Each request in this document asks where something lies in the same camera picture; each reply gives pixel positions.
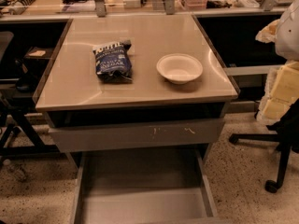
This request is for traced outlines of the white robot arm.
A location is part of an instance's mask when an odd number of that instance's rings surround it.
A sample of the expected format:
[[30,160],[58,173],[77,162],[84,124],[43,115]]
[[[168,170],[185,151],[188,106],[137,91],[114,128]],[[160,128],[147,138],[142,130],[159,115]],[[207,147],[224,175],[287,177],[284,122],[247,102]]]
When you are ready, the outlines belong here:
[[259,104],[257,120],[274,124],[299,98],[299,0],[294,0],[281,17],[255,36],[263,43],[273,42],[278,56],[286,59],[280,68],[271,68]]

